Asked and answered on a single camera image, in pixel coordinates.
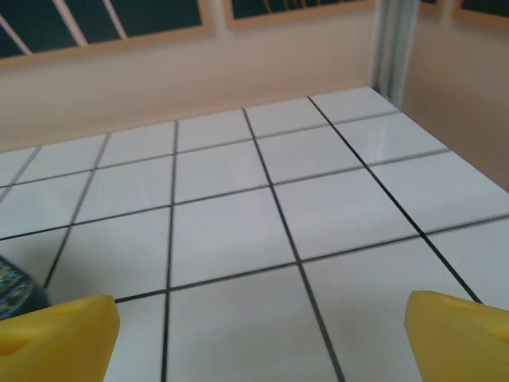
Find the white tile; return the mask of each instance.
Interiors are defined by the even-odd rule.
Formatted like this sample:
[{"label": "white tile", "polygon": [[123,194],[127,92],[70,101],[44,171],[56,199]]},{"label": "white tile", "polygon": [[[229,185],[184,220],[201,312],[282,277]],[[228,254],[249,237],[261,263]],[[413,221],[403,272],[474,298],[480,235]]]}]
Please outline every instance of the white tile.
[{"label": "white tile", "polygon": [[369,164],[445,148],[404,114],[342,123],[336,127]]},{"label": "white tile", "polygon": [[186,201],[265,185],[260,157],[253,142],[180,154],[175,201]]},{"label": "white tile", "polygon": [[468,299],[422,240],[305,265],[348,382],[421,382],[404,326],[414,290]]},{"label": "white tile", "polygon": [[108,166],[171,154],[174,126],[174,122],[167,122],[113,133],[99,165]]},{"label": "white tile", "polygon": [[481,301],[509,310],[509,220],[429,238]]},{"label": "white tile", "polygon": [[337,381],[297,268],[172,293],[168,380]]},{"label": "white tile", "polygon": [[295,260],[268,189],[175,208],[173,286]]},{"label": "white tile", "polygon": [[120,332],[104,382],[160,382],[165,296],[117,304]]},{"label": "white tile", "polygon": [[169,210],[158,209],[73,227],[49,284],[52,301],[165,288],[168,220]]},{"label": "white tile", "polygon": [[425,231],[509,212],[509,194],[454,153],[373,171]]},{"label": "white tile", "polygon": [[168,205],[172,169],[164,157],[97,170],[76,221]]},{"label": "white tile", "polygon": [[88,173],[16,185],[0,204],[0,237],[71,223]]},{"label": "white tile", "polygon": [[98,135],[43,146],[19,181],[32,181],[43,177],[90,170],[94,166],[103,142],[104,135]]},{"label": "white tile", "polygon": [[301,258],[416,232],[366,170],[276,187]]},{"label": "white tile", "polygon": [[0,186],[9,185],[35,149],[10,151],[0,154]]},{"label": "white tile", "polygon": [[190,150],[251,138],[241,110],[206,115],[179,122],[178,150]]},{"label": "white tile", "polygon": [[371,88],[315,95],[312,98],[334,123],[398,110]]},{"label": "white tile", "polygon": [[249,107],[246,111],[256,136],[327,124],[306,98]]},{"label": "white tile", "polygon": [[66,228],[0,241],[0,254],[43,285]]},{"label": "white tile", "polygon": [[258,141],[273,182],[361,166],[331,127]]}]

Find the wooden picture frame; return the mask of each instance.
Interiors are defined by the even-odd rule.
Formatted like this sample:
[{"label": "wooden picture frame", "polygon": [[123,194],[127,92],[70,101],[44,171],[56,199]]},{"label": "wooden picture frame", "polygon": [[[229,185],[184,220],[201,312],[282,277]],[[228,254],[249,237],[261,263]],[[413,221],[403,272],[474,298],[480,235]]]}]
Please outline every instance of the wooden picture frame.
[{"label": "wooden picture frame", "polygon": [[86,46],[76,46],[66,49],[35,53],[32,55],[7,57],[0,59],[0,70],[16,68],[24,65],[41,64],[53,60],[85,57],[98,53],[112,53],[125,49],[137,48],[145,45],[161,44],[171,41],[202,37],[212,34],[212,18],[208,0],[197,0],[201,25],[169,32],[152,33],[139,37],[129,37],[113,41],[100,42]]},{"label": "wooden picture frame", "polygon": [[437,4],[429,4],[428,2],[421,2],[419,12],[423,14],[440,15],[444,7],[444,0],[437,0]]},{"label": "wooden picture frame", "polygon": [[372,10],[374,8],[375,0],[363,0],[309,7],[303,10],[288,10],[285,12],[254,16],[252,18],[235,19],[231,0],[223,0],[223,11],[229,29],[244,29],[281,24],[288,21],[308,20],[332,14],[346,14],[360,10]]},{"label": "wooden picture frame", "polygon": [[471,22],[473,24],[487,26],[488,28],[509,31],[509,18],[496,16],[494,14],[483,14],[463,9],[463,1],[455,0],[453,19],[458,21]]}]

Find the beige wall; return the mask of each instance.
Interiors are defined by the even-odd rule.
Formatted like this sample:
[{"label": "beige wall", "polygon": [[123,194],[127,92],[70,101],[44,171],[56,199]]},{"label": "beige wall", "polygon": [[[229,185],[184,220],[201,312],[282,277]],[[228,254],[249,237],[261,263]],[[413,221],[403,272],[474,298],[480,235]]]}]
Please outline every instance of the beige wall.
[{"label": "beige wall", "polygon": [[373,11],[0,72],[0,150],[369,83]]},{"label": "beige wall", "polygon": [[421,16],[402,109],[509,190],[509,33]]}]

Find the white tile floor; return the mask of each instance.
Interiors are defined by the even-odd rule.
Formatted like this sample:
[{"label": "white tile floor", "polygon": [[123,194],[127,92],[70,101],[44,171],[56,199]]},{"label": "white tile floor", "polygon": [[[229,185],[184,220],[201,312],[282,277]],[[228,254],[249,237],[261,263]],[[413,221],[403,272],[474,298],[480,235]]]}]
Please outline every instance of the white tile floor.
[{"label": "white tile floor", "polygon": [[311,99],[0,154],[0,253],[118,301],[107,382],[417,382],[412,290],[509,310],[509,195],[369,88]]}]

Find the yellow robot part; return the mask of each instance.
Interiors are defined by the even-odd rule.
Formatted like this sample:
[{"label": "yellow robot part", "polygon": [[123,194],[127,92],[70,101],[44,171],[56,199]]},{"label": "yellow robot part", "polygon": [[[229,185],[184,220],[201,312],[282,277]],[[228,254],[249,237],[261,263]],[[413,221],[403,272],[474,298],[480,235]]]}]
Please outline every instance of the yellow robot part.
[{"label": "yellow robot part", "polygon": [[509,381],[509,312],[416,291],[405,327],[424,382]]},{"label": "yellow robot part", "polygon": [[103,382],[119,334],[111,296],[0,322],[0,381]]}]

